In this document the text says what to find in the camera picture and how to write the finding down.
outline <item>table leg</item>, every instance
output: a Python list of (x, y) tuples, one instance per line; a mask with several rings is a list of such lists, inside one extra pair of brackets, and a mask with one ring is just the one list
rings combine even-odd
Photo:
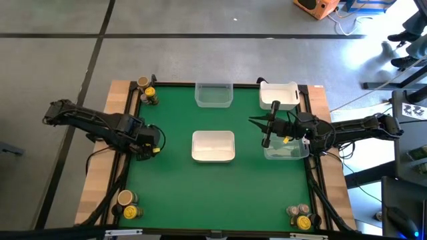
[(16, 155), (22, 155), (24, 154), (24, 150), (14, 147), (12, 145), (9, 145), (7, 143), (4, 142), (0, 142), (0, 151), (5, 152), (5, 153), (13, 153)]
[(352, 173), (346, 176), (347, 189), (352, 189), (365, 184), (381, 181), (381, 177), (395, 177), (396, 164), (394, 161), (381, 164), (357, 173)]

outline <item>wooden table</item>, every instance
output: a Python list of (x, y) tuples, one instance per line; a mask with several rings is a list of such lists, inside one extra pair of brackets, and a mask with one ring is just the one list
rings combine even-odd
[[(107, 96), (107, 103), (104, 108), (105, 113), (123, 113), (125, 111), (130, 83), (131, 81), (112, 82)], [(330, 122), (329, 107), (323, 86), (308, 86), (308, 93), (312, 113), (320, 119)], [(302, 111), (306, 111), (304, 98), (301, 97), (300, 99), (302, 100)], [(131, 98), (130, 113), (135, 112), (137, 101), (139, 101), (139, 99), (137, 98), (137, 91), (135, 91)], [(95, 144), (94, 151), (105, 147), (107, 146), (104, 142), (98, 142)], [(338, 154), (337, 149), (331, 149), (330, 152)], [(75, 223), (81, 223), (86, 220), (105, 196), (113, 167), (114, 154), (114, 151), (103, 151), (91, 158)], [(324, 156), (321, 157), (321, 164), (324, 173), (326, 193), (330, 203), (334, 206), (340, 217), (342, 217), (351, 228), (356, 229), (341, 163), (333, 157)], [(111, 200), (112, 203), (116, 202), (116, 197), (117, 194)], [(324, 210), (317, 197), (316, 206), (318, 213), (324, 219)], [(112, 214), (107, 216), (107, 223), (113, 223)], [(325, 221), (323, 221), (321, 228), (326, 229)]]

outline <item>sticker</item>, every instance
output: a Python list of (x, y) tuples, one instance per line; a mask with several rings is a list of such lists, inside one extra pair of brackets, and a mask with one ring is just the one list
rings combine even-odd
[(427, 107), (421, 107), (417, 105), (402, 103), (402, 115), (419, 119), (419, 120), (425, 120), (427, 119)]

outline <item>white cable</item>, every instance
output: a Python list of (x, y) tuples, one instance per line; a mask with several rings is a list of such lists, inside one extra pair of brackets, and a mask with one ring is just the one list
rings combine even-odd
[[(341, 32), (342, 32), (342, 34), (344, 34), (345, 36), (350, 36), (351, 34), (353, 34), (358, 28), (359, 28), (359, 26), (355, 26), (354, 27), (354, 29), (351, 31), (351, 32), (349, 32), (349, 33), (346, 33), (344, 30), (342, 30), (342, 27), (341, 27), (341, 23), (340, 22), (338, 22), (337, 20), (335, 20), (333, 17), (331, 17), (330, 15), (328, 15), (328, 17), (329, 17), (329, 19), (331, 19), (332, 21), (334, 21), (335, 22), (335, 27), (336, 27), (336, 25), (338, 24), (338, 27), (340, 28), (340, 30), (341, 30)], [(359, 21), (359, 19), (374, 19), (372, 16), (360, 16), (360, 17), (357, 17), (357, 18), (355, 18), (354, 19), (354, 23), (356, 24), (356, 23), (362, 23), (361, 21)]]
[(349, 101), (348, 103), (343, 104), (343, 105), (341, 105), (341, 106), (339, 106), (339, 107), (337, 107), (337, 108), (335, 108), (335, 109), (331, 110), (331, 111), (330, 111), (330, 113), (331, 113), (331, 112), (333, 112), (333, 111), (336, 111), (336, 110), (338, 110), (338, 109), (340, 109), (340, 108), (342, 108), (342, 107), (345, 107), (345, 106), (347, 106), (347, 105), (349, 105), (349, 104), (351, 104), (351, 103), (353, 103), (353, 102), (355, 102), (355, 101), (357, 101), (357, 100), (359, 100), (359, 99), (361, 99), (361, 98), (363, 98), (363, 97), (365, 97), (365, 96), (367, 96), (367, 95), (369, 95), (369, 94), (371, 94), (371, 93), (373, 93), (373, 92), (375, 92), (375, 91), (377, 91), (377, 90), (379, 90), (379, 89), (381, 89), (381, 88), (385, 87), (387, 84), (389, 84), (389, 83), (393, 82), (394, 80), (396, 80), (397, 78), (399, 78), (400, 76), (402, 76), (405, 72), (407, 72), (407, 71), (408, 71), (409, 69), (411, 69), (413, 66), (415, 66), (415, 65), (419, 64), (419, 63), (420, 63), (422, 60), (424, 60), (425, 58), (427, 58), (427, 55), (425, 55), (425, 56), (423, 56), (422, 58), (420, 58), (419, 60), (417, 60), (414, 64), (412, 64), (411, 66), (409, 66), (408, 68), (406, 68), (406, 70), (405, 70), (405, 71), (403, 71), (403, 72), (399, 73), (399, 74), (398, 74), (397, 76), (395, 76), (393, 79), (391, 79), (391, 80), (389, 80), (389, 81), (385, 82), (384, 84), (382, 84), (381, 86), (379, 86), (379, 87), (377, 87), (377, 88), (375, 88), (375, 89), (373, 89), (373, 90), (371, 90), (371, 91), (369, 91), (369, 92), (367, 92), (367, 93), (363, 94), (362, 96), (357, 97), (357, 98), (355, 98), (355, 99), (353, 99), (353, 100)]

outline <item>yellow label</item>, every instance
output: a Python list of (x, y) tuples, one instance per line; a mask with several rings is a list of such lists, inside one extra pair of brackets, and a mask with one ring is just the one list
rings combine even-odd
[(308, 230), (312, 226), (312, 222), (306, 216), (299, 216), (296, 219), (296, 225), (301, 230)]
[(136, 218), (137, 213), (138, 213), (138, 209), (135, 206), (131, 205), (125, 208), (123, 215), (125, 216), (126, 219), (134, 219)]
[(153, 97), (153, 96), (154, 96), (154, 94), (155, 94), (155, 89), (154, 89), (154, 87), (148, 87), (148, 88), (145, 90), (145, 94), (147, 95), (147, 97)]

